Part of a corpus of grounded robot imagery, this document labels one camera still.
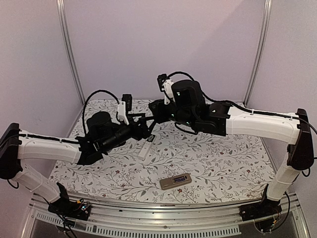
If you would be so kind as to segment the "long white remote control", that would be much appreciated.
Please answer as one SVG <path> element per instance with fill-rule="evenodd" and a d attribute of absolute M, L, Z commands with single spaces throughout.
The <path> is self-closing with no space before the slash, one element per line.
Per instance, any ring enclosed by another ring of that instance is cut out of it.
<path fill-rule="evenodd" d="M 145 160 L 147 154 L 149 153 L 149 151 L 151 150 L 151 147 L 152 147 L 153 144 L 154 144 L 155 139 L 156 139 L 156 136 L 155 136 L 154 134 L 150 135 L 150 136 L 146 139 L 146 141 L 145 141 L 145 143 L 144 143 L 142 149 L 140 150 L 140 152 L 139 152 L 139 154 L 138 154 L 138 158 L 139 158 L 140 160 L 142 160 L 142 161 Z"/>

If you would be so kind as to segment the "white air conditioner remote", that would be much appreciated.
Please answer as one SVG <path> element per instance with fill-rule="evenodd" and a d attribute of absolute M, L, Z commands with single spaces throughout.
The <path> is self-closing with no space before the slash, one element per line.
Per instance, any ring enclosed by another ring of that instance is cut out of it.
<path fill-rule="evenodd" d="M 189 173 L 176 175 L 170 178 L 164 178 L 159 181 L 162 190 L 168 190 L 182 185 L 186 185 L 192 182 Z"/>

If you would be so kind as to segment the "black battery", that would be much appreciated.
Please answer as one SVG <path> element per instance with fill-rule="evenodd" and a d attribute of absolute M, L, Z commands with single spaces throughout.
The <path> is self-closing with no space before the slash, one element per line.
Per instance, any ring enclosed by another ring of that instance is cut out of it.
<path fill-rule="evenodd" d="M 185 180 L 186 180 L 186 177 L 185 176 L 181 176 L 181 177 L 174 178 L 173 182 L 174 183 L 178 183 L 178 182 L 183 182 Z"/>

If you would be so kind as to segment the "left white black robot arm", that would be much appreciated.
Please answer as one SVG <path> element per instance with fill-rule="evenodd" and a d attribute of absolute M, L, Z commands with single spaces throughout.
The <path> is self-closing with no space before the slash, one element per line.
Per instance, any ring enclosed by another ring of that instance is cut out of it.
<path fill-rule="evenodd" d="M 12 123 L 0 139 L 0 178 L 24 185 L 49 203 L 54 203 L 61 214 L 70 215 L 74 208 L 65 188 L 44 177 L 24 160 L 60 160 L 92 165 L 130 138 L 148 138 L 154 126 L 147 125 L 147 122 L 153 119 L 145 114 L 129 114 L 127 121 L 114 123 L 109 113 L 99 112 L 87 120 L 88 133 L 75 138 L 31 134 L 21 130 L 19 124 Z"/>

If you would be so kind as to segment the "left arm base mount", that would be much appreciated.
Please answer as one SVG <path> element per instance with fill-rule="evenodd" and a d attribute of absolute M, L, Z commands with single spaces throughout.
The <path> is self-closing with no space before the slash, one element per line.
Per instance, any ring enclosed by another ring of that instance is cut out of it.
<path fill-rule="evenodd" d="M 87 221 L 92 209 L 91 203 L 83 199 L 71 201 L 66 188 L 59 182 L 57 186 L 60 190 L 60 198 L 53 203 L 49 203 L 48 211 L 57 215 Z"/>

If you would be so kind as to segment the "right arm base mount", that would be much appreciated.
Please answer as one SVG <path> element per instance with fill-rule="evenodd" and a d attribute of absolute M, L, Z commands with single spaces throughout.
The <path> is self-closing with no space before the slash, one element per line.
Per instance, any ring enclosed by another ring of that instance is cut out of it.
<path fill-rule="evenodd" d="M 243 221 L 259 219 L 266 216 L 278 214 L 282 211 L 280 200 L 273 201 L 263 195 L 260 202 L 242 205 L 239 207 L 239 215 Z"/>

